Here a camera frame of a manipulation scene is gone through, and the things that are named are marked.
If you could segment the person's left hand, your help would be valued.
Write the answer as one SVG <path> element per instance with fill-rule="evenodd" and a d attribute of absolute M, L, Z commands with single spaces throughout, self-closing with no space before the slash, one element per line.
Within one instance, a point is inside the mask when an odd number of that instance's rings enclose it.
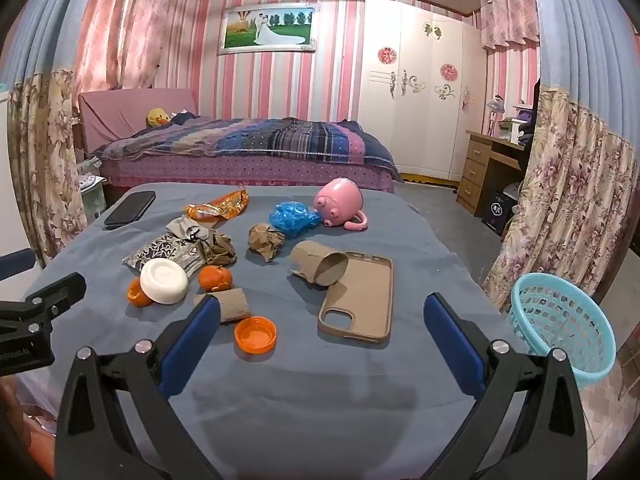
<path fill-rule="evenodd" d="M 1 378 L 1 414 L 6 418 L 1 425 L 14 432 L 17 442 L 43 471 L 44 478 L 53 479 L 55 437 L 25 414 L 17 399 L 17 381 L 13 376 Z"/>

